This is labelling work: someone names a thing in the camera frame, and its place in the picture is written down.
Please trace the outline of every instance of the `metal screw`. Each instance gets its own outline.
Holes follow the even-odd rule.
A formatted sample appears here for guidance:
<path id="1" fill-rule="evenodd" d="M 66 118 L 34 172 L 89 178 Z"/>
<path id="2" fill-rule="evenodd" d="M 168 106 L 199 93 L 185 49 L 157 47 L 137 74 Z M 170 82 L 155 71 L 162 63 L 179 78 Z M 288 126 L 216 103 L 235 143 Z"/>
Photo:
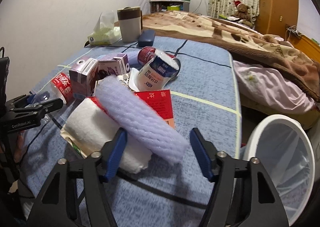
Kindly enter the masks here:
<path id="1" fill-rule="evenodd" d="M 99 158 L 101 156 L 101 153 L 99 151 L 95 151 L 91 154 L 92 158 Z"/>
<path id="2" fill-rule="evenodd" d="M 255 157 L 251 158 L 250 161 L 252 163 L 254 163 L 254 164 L 259 164 L 260 163 L 260 159 L 259 158 L 255 158 Z"/>
<path id="3" fill-rule="evenodd" d="M 67 160 L 66 160 L 65 158 L 60 158 L 60 159 L 58 160 L 58 164 L 59 164 L 59 165 L 64 165 L 66 162 L 67 162 Z"/>
<path id="4" fill-rule="evenodd" d="M 225 158 L 225 157 L 227 156 L 227 153 L 224 152 L 224 151 L 219 151 L 219 152 L 217 153 L 217 156 L 220 157 L 220 158 Z"/>

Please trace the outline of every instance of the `teddy bear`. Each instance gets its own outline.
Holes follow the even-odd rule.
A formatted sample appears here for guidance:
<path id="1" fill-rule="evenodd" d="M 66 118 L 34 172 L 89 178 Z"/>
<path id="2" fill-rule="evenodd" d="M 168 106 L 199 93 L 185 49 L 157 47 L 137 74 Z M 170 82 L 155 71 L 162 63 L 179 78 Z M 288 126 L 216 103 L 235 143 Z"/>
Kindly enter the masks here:
<path id="1" fill-rule="evenodd" d="M 241 1 L 239 0 L 234 1 L 234 3 L 237 7 L 237 11 L 232 16 L 238 19 L 247 20 L 251 22 L 250 7 L 246 4 L 241 3 Z"/>

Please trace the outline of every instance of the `red santa hat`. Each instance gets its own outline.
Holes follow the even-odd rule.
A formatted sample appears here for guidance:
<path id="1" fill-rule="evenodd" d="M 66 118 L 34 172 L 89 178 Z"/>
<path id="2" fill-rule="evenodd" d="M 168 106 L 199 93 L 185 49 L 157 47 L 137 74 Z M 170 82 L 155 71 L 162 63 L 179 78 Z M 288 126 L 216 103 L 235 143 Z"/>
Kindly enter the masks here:
<path id="1" fill-rule="evenodd" d="M 237 7 L 239 4 L 242 4 L 240 0 L 237 0 L 237 1 L 234 0 L 233 2 L 234 2 L 234 4 L 235 4 L 236 7 Z"/>

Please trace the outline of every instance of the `pink carton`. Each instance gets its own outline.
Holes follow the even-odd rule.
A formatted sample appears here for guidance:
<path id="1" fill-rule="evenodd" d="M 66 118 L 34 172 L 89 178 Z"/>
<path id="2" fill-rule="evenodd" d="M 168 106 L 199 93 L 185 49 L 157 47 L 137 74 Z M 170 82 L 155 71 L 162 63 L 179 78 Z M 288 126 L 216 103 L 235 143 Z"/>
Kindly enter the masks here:
<path id="1" fill-rule="evenodd" d="M 97 81 L 98 60 L 82 57 L 69 70 L 73 97 L 84 100 L 92 96 Z"/>
<path id="2" fill-rule="evenodd" d="M 98 79 L 109 75 L 124 75 L 130 72 L 128 56 L 125 53 L 114 53 L 98 57 Z"/>

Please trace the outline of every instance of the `travel mug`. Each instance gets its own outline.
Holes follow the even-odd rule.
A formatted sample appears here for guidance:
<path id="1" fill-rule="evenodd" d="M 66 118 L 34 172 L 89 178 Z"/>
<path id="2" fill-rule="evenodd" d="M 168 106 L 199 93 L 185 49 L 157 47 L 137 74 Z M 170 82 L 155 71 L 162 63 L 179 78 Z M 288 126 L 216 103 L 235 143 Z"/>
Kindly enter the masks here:
<path id="1" fill-rule="evenodd" d="M 117 11 L 122 41 L 136 42 L 142 30 L 142 11 L 140 7 L 126 7 Z"/>

